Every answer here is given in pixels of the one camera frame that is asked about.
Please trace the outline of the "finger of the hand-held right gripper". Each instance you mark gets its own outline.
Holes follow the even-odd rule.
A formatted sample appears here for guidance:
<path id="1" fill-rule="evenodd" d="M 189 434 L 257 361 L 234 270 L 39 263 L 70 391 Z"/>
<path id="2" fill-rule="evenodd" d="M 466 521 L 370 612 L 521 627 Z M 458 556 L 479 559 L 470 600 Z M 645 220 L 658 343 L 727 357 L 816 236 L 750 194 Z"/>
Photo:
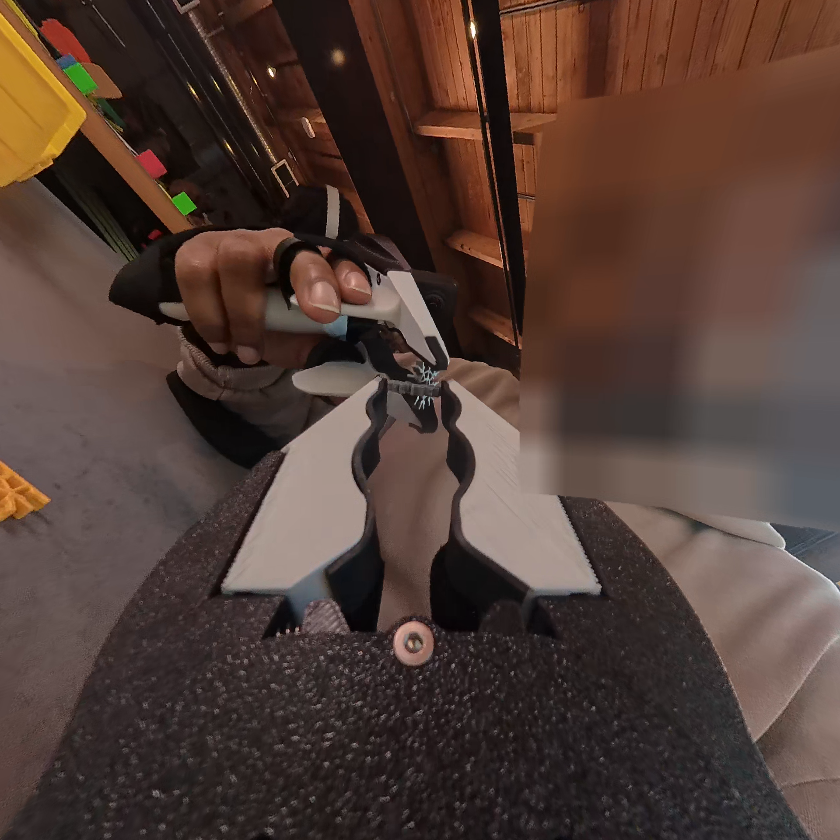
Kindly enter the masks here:
<path id="1" fill-rule="evenodd" d="M 409 271 L 390 270 L 387 282 L 399 298 L 393 327 L 405 344 L 422 358 L 433 371 L 444 371 L 449 365 L 449 355 L 438 326 L 428 310 L 414 276 Z"/>
<path id="2" fill-rule="evenodd" d="M 291 380 L 300 392 L 323 398 L 349 398 L 370 383 L 385 382 L 369 362 L 326 362 L 296 371 Z"/>

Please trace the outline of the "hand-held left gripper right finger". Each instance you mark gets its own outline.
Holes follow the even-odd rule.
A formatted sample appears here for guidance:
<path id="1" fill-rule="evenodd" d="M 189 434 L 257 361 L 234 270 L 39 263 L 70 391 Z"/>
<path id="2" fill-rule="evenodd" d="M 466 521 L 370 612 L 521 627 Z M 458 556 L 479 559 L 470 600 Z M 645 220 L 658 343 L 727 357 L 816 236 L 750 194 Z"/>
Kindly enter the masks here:
<path id="1" fill-rule="evenodd" d="M 477 629 L 499 602 L 529 624 L 538 599 L 602 595 L 562 501 L 522 489 L 519 431 L 454 381 L 443 384 L 440 409 L 457 487 L 430 572 L 436 624 Z"/>

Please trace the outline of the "large blue connector fan assembly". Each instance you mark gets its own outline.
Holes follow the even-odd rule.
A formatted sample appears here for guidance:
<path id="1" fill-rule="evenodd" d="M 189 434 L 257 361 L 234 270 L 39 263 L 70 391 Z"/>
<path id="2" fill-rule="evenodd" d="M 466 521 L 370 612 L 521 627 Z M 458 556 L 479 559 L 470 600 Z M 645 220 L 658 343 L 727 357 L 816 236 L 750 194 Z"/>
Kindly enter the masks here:
<path id="1" fill-rule="evenodd" d="M 49 503 L 47 495 L 1 462 L 1 522 L 25 518 Z"/>

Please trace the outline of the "person's right hand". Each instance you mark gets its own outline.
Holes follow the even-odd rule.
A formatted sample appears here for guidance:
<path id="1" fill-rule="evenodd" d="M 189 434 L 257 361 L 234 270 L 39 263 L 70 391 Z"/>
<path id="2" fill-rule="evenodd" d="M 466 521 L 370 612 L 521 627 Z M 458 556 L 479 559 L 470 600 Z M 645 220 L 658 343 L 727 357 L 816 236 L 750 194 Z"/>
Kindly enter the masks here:
<path id="1" fill-rule="evenodd" d="M 175 255 L 175 278 L 190 322 L 216 354 L 239 362 L 267 362 L 285 370 L 304 367 L 322 341 L 316 334 L 265 330 L 266 296 L 273 256 L 291 232 L 280 227 L 202 233 Z M 302 312 L 328 323 L 344 303 L 365 305 L 371 283 L 362 269 L 346 259 L 303 250 L 290 264 L 290 283 Z"/>

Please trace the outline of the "black rounded object white stripe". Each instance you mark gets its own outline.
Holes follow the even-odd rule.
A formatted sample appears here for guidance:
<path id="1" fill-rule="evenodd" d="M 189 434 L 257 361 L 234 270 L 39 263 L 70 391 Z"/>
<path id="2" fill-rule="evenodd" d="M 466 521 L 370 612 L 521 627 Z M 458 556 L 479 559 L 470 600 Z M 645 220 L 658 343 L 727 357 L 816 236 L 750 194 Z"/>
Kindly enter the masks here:
<path id="1" fill-rule="evenodd" d="M 349 239 L 360 231 L 353 205 L 332 185 L 294 185 L 279 210 L 275 226 L 293 234 Z"/>

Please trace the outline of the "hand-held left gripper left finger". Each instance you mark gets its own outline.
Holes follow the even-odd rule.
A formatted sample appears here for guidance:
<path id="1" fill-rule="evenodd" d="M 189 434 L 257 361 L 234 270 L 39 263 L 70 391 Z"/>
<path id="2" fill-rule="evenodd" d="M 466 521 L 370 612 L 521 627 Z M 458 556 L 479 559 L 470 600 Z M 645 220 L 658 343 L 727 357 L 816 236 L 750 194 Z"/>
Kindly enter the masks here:
<path id="1" fill-rule="evenodd" d="M 375 378 L 282 450 L 222 593 L 280 595 L 298 623 L 311 602 L 332 599 L 351 629 L 375 629 L 384 563 L 368 479 L 387 394 Z"/>

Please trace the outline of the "grey snowflake connector cluster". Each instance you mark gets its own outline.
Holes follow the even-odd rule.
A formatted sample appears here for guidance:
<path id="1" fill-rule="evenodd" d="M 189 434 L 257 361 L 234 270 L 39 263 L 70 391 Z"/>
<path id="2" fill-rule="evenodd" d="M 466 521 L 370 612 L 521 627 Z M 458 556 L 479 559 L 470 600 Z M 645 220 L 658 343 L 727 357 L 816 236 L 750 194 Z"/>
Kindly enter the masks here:
<path id="1" fill-rule="evenodd" d="M 438 371 L 417 359 L 400 376 L 389 376 L 386 382 L 389 424 L 404 424 L 420 434 L 433 434 L 438 430 Z"/>

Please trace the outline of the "wooden background table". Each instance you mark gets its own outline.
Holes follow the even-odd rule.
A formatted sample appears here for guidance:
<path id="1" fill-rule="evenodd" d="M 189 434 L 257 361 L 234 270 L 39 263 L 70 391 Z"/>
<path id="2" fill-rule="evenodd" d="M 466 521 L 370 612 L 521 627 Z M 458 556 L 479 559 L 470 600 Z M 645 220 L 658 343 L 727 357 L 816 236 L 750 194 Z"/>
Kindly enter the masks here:
<path id="1" fill-rule="evenodd" d="M 193 229 L 191 222 L 175 207 L 165 189 L 151 178 L 138 162 L 134 152 L 115 133 L 110 123 L 102 117 L 73 81 L 61 69 L 58 69 L 56 78 L 86 114 L 85 121 L 80 126 L 81 133 L 141 202 L 158 218 L 161 225 L 172 234 Z"/>

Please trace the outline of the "orange red object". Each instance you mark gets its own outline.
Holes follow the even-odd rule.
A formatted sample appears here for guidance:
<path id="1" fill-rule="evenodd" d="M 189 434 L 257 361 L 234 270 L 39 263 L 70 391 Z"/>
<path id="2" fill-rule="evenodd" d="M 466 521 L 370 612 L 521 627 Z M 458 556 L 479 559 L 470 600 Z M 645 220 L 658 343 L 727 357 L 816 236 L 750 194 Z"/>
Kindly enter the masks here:
<path id="1" fill-rule="evenodd" d="M 90 63 L 91 58 L 78 37 L 58 19 L 46 17 L 38 26 L 40 33 L 62 56 L 71 56 L 80 63 Z"/>

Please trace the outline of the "yellow storage bin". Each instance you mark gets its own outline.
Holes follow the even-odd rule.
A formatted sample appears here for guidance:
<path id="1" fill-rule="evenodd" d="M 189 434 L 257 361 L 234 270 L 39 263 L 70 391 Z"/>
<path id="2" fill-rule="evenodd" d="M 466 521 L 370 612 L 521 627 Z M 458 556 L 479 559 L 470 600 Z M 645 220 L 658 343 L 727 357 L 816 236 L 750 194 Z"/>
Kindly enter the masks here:
<path id="1" fill-rule="evenodd" d="M 1 19 L 1 187 L 50 167 L 87 114 L 47 64 Z"/>

